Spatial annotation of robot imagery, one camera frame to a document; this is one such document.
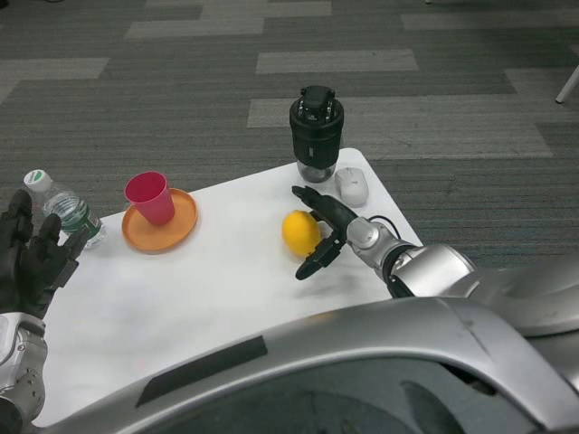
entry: yellow lemon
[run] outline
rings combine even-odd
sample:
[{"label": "yellow lemon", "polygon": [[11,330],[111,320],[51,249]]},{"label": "yellow lemon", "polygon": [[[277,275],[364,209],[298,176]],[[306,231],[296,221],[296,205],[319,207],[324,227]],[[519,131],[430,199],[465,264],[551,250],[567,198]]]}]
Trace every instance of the yellow lemon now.
[{"label": "yellow lemon", "polygon": [[303,258],[313,253],[322,239],[318,223],[305,211],[288,214],[283,221],[281,235],[289,249]]}]

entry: black blender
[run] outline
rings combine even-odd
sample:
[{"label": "black blender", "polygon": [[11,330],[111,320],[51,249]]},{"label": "black blender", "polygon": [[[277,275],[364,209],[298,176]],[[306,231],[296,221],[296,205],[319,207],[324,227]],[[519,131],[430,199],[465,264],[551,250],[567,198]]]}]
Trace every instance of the black blender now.
[{"label": "black blender", "polygon": [[301,176],[310,183],[329,179],[336,168],[344,108],[325,86],[308,86],[289,109],[293,151]]}]

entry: orange plate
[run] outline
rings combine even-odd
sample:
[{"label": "orange plate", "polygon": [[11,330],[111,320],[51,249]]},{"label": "orange plate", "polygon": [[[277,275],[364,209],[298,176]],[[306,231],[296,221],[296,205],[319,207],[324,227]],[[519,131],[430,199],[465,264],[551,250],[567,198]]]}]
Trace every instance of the orange plate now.
[{"label": "orange plate", "polygon": [[175,216],[163,226],[148,222],[135,206],[128,208],[123,217],[123,235],[135,249],[146,253],[161,253],[183,241],[197,223],[197,206],[193,197],[182,190],[171,188]]}]

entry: white mouse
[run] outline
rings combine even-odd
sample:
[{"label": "white mouse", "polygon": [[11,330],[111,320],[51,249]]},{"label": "white mouse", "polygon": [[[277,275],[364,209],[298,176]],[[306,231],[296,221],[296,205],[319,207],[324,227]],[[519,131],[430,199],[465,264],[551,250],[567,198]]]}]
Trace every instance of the white mouse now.
[{"label": "white mouse", "polygon": [[346,167],[336,172],[336,187],[342,196],[342,202],[357,208],[368,200],[368,183],[364,172],[355,167]]}]

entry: plastic cup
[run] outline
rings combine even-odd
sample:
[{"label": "plastic cup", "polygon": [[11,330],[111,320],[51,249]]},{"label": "plastic cup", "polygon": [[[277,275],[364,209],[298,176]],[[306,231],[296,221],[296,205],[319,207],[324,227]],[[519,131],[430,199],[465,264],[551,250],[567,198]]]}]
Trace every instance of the plastic cup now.
[{"label": "plastic cup", "polygon": [[128,181],[125,196],[152,224],[160,226],[175,215],[175,206],[166,177],[159,172],[145,172]]}]

